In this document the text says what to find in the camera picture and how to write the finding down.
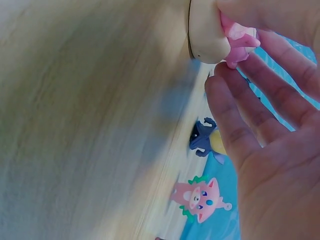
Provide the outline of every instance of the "light wooden surface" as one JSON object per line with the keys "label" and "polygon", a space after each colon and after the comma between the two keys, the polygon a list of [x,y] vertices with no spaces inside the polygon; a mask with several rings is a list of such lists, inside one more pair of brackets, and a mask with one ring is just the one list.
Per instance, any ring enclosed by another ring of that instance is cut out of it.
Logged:
{"label": "light wooden surface", "polygon": [[0,239],[178,240],[207,116],[189,0],[0,0]]}

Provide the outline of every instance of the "beige round object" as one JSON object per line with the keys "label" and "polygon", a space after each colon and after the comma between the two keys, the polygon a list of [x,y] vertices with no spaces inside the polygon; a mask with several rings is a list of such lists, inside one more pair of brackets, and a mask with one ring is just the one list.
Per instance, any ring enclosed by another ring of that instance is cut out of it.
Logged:
{"label": "beige round object", "polygon": [[205,64],[217,64],[230,53],[216,0],[191,1],[189,41],[193,56]]}

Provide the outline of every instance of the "blue mat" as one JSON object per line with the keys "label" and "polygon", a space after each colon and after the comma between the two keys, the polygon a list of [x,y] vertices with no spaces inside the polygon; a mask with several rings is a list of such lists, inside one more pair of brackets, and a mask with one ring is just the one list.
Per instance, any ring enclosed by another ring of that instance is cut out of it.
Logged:
{"label": "blue mat", "polygon": [[[294,41],[289,42],[303,53],[306,57],[316,63],[316,58],[310,48],[302,46]],[[298,89],[293,79],[284,71],[278,64],[276,64],[264,50],[257,48],[255,51],[274,71],[276,71],[283,79]],[[251,83],[252,90],[258,97],[261,97],[263,104],[268,107],[278,120],[287,126],[290,130],[293,128],[285,122],[272,108],[267,98]],[[320,104],[301,94],[313,103],[317,108]],[[228,159],[224,165],[219,164],[212,155],[208,156],[203,175],[209,175],[209,179],[215,177],[219,183],[220,195],[226,203],[232,204],[232,210],[226,211],[223,208],[216,209],[213,215],[205,222],[199,224],[196,221],[191,223],[187,221],[181,240],[240,240],[239,228],[239,214],[237,209],[237,176],[235,169]]]}

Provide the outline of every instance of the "small figurine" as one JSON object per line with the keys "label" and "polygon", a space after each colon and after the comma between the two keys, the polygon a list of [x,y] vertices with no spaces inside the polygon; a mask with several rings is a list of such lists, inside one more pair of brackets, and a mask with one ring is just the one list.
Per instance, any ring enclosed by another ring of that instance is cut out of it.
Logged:
{"label": "small figurine", "polygon": [[236,69],[237,64],[247,60],[250,52],[260,46],[256,38],[257,30],[252,27],[242,26],[221,13],[221,25],[227,37],[231,50],[224,59],[231,69]]}
{"label": "small figurine", "polygon": [[189,180],[188,183],[177,182],[174,185],[174,192],[171,199],[181,204],[182,214],[193,222],[196,216],[201,224],[207,220],[216,209],[224,208],[231,210],[231,203],[224,203],[220,196],[220,190],[216,178],[212,178],[208,184],[208,176],[197,177]]}
{"label": "small figurine", "polygon": [[222,143],[220,131],[217,129],[216,122],[206,117],[203,125],[199,120],[193,126],[191,136],[189,139],[189,148],[197,150],[195,154],[199,157],[206,157],[210,152],[213,153],[214,158],[220,163],[224,164],[225,157],[227,156],[226,150]]}

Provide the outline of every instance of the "pink pig figurine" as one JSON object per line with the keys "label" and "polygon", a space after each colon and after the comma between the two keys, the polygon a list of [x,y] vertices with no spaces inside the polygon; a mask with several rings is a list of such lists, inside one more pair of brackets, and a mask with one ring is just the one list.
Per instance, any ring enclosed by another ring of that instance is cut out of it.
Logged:
{"label": "pink pig figurine", "polygon": [[177,182],[174,185],[174,192],[171,199],[182,205],[184,215],[196,215],[197,221],[201,224],[207,220],[216,209],[224,208],[229,211],[231,203],[224,203],[220,196],[219,186],[216,178],[212,178],[208,184],[205,180],[195,177],[189,183]]}
{"label": "pink pig figurine", "polygon": [[222,13],[221,25],[231,47],[224,60],[229,68],[236,69],[239,62],[247,60],[250,52],[260,46],[260,41],[256,39],[257,30],[242,26]]}

